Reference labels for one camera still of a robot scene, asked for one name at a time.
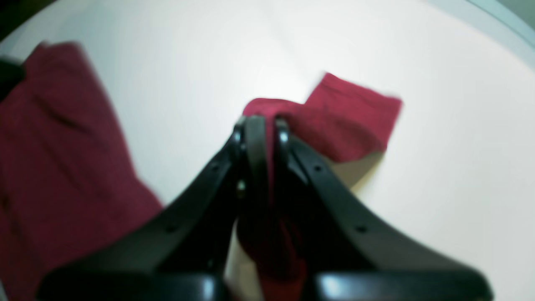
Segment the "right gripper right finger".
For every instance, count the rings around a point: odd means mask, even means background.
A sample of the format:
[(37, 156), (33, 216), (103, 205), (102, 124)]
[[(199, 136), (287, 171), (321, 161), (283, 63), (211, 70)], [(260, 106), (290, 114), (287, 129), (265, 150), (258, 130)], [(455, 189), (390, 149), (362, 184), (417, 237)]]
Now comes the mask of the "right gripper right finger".
[(275, 122), (275, 207), (306, 264), (302, 301), (491, 301), (487, 279), (386, 223)]

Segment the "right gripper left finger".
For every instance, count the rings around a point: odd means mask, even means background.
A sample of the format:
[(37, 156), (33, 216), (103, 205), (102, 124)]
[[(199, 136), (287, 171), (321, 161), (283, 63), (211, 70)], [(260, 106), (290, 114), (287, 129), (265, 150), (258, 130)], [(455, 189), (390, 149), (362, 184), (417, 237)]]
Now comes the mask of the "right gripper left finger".
[(46, 276), (39, 301), (229, 301), (222, 280), (233, 223), (268, 196), (266, 126), (241, 117), (224, 147), (157, 217)]

